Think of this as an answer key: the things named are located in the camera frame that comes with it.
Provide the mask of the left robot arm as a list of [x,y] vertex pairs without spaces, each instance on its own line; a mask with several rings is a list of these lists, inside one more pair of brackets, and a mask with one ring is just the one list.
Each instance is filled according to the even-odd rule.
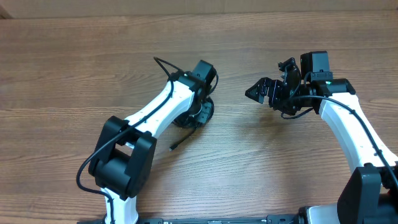
[[215,67],[201,60],[193,71],[167,72],[164,89],[143,109],[120,119],[110,117],[101,130],[95,150],[80,170],[88,169],[102,195],[106,213],[98,223],[139,223],[137,195],[147,182],[159,136],[170,124],[194,133],[212,118],[219,77]]

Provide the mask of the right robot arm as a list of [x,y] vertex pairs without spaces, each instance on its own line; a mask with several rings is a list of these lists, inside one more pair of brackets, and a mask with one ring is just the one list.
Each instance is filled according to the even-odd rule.
[[295,215],[268,215],[266,223],[397,223],[397,155],[383,143],[345,78],[334,78],[328,53],[302,54],[278,64],[279,80],[261,78],[246,97],[268,102],[284,119],[311,111],[337,138],[351,177],[336,203],[306,206]]

